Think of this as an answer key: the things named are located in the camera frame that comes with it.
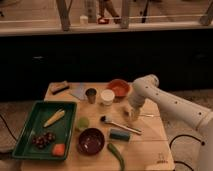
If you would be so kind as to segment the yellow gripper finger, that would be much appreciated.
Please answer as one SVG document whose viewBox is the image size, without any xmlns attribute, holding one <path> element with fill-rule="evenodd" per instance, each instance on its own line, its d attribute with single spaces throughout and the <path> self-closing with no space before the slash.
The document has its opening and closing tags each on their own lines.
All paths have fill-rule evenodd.
<svg viewBox="0 0 213 171">
<path fill-rule="evenodd" d="M 134 122 L 140 116 L 140 109 L 139 108 L 125 107 L 124 108 L 124 114 L 127 116 L 129 121 Z"/>
</svg>

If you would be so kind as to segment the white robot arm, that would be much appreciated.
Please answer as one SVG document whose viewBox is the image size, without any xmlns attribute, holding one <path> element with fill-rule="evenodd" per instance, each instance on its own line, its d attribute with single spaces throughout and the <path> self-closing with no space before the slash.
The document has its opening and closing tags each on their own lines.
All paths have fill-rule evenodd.
<svg viewBox="0 0 213 171">
<path fill-rule="evenodd" d="M 139 112 L 146 99 L 182 119 L 196 130 L 204 141 L 200 147 L 196 171 L 213 171 L 213 110 L 190 102 L 158 88 L 159 79 L 154 74 L 135 79 L 128 96 L 131 110 Z"/>
</svg>

